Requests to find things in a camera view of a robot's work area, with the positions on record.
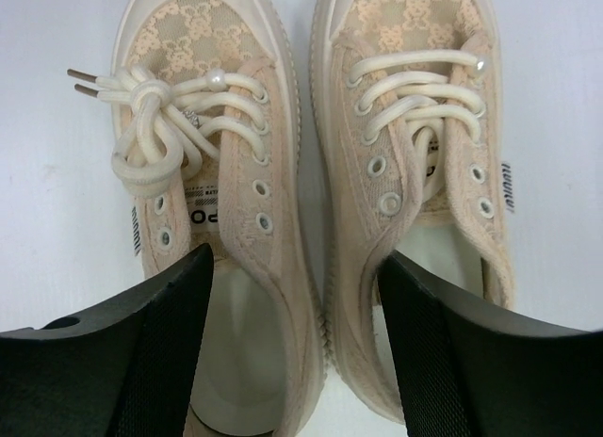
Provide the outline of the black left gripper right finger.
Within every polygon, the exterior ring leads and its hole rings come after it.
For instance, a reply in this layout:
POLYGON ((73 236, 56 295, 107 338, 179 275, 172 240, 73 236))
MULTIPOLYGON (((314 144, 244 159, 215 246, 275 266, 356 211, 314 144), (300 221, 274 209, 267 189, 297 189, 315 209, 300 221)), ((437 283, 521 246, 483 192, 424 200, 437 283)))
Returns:
POLYGON ((378 286, 410 435, 601 434, 601 332, 503 309, 398 252, 378 286))

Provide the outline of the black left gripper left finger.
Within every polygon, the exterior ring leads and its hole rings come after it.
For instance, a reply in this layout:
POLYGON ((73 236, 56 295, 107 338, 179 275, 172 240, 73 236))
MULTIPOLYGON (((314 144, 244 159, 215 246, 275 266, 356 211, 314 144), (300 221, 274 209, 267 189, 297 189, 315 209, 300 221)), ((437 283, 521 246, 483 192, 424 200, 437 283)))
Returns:
POLYGON ((181 435, 212 279, 202 245, 94 306, 3 332, 2 434, 181 435))

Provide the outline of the beige lace sneaker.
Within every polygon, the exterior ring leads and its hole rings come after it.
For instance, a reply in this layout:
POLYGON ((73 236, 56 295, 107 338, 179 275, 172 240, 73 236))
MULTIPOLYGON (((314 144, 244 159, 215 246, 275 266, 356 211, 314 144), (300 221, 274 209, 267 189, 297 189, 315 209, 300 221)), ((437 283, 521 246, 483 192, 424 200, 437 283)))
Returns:
POLYGON ((491 0, 317 0, 312 105, 334 218, 325 299, 334 363, 374 413, 404 420, 375 331, 393 252, 511 308, 491 0))
POLYGON ((111 165, 132 196, 146 277, 214 253, 187 436, 295 436, 326 378, 302 241, 299 88, 269 0, 130 0, 109 75, 111 165))

